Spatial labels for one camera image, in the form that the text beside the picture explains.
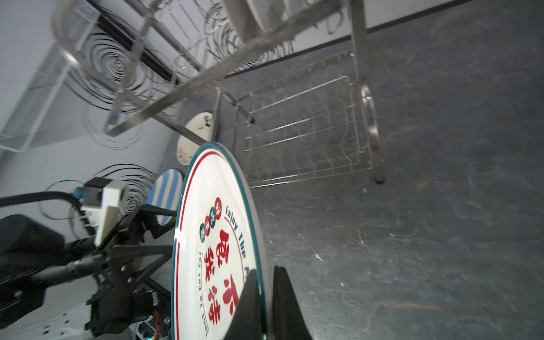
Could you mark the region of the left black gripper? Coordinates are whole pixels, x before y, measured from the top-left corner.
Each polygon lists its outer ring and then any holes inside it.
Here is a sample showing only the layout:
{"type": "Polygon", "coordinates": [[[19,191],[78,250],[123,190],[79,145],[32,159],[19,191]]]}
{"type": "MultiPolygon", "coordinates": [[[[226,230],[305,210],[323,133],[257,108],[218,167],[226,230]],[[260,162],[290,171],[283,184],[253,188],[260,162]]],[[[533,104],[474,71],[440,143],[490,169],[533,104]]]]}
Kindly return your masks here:
{"type": "Polygon", "coordinates": [[[176,215],[176,211],[142,205],[121,218],[98,247],[97,273],[104,280],[87,301],[91,319],[85,324],[94,336],[120,334],[150,318],[159,331],[166,329],[160,317],[170,297],[150,283],[150,276],[172,258],[173,246],[145,245],[144,235],[150,232],[157,239],[173,230],[176,215]]]}

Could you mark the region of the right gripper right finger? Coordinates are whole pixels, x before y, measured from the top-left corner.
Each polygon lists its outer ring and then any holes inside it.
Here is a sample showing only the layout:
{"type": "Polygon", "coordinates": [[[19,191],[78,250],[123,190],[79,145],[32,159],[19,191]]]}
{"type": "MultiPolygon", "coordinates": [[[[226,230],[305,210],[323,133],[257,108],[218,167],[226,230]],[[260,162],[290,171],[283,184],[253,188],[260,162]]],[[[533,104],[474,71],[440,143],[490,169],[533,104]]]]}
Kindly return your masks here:
{"type": "Polygon", "coordinates": [[[287,270],[273,270],[273,333],[277,340],[312,340],[287,270]]]}

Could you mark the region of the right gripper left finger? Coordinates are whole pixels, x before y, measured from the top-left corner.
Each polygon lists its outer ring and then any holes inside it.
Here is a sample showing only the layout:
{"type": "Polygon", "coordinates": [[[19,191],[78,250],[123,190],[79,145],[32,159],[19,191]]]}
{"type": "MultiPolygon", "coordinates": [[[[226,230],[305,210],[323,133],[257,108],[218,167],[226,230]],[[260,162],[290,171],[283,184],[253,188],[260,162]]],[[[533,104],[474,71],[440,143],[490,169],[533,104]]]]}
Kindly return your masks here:
{"type": "Polygon", "coordinates": [[[261,340],[262,336],[261,296],[259,293],[257,272],[253,269],[247,276],[242,296],[239,299],[238,307],[224,340],[261,340]]]}

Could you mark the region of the white plate red characters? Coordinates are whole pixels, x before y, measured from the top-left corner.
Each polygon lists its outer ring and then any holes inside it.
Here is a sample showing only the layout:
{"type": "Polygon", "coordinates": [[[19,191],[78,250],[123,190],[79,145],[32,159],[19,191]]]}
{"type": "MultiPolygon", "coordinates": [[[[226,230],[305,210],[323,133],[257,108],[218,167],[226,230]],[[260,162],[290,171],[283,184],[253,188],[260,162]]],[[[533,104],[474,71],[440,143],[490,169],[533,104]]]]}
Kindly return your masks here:
{"type": "Polygon", "coordinates": [[[172,255],[173,339],[225,339],[256,275],[261,323],[271,339],[271,283],[264,238],[249,184],[235,156],[216,142],[202,145],[188,168],[178,204],[172,255]]]}

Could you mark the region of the white plate green cloud outline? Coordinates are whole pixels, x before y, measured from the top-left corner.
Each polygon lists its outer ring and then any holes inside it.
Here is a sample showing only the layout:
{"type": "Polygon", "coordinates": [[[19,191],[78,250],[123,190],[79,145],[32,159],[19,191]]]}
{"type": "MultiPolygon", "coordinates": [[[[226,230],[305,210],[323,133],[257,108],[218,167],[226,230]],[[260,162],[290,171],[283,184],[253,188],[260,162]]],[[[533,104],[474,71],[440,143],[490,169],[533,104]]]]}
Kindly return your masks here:
{"type": "MultiPolygon", "coordinates": [[[[272,31],[294,15],[310,8],[314,1],[222,1],[227,23],[221,36],[228,41],[241,44],[272,31]]],[[[319,24],[296,35],[297,44],[316,44],[327,35],[336,34],[344,25],[344,12],[337,11],[319,24]]]]}

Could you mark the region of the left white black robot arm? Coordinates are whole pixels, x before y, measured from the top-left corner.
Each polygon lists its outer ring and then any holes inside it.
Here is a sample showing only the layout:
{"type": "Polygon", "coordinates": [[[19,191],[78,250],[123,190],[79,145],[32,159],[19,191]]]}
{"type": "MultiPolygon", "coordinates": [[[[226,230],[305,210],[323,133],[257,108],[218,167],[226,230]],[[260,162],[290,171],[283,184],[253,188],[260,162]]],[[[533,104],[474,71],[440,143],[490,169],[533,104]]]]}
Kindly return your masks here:
{"type": "Polygon", "coordinates": [[[120,334],[160,309],[154,291],[142,285],[172,257],[171,246],[145,246],[144,234],[161,237],[174,229],[176,211],[142,205],[113,225],[105,240],[66,243],[60,233],[28,218],[1,219],[1,328],[40,308],[49,287],[93,276],[97,292],[88,300],[84,328],[95,337],[120,334]]]}

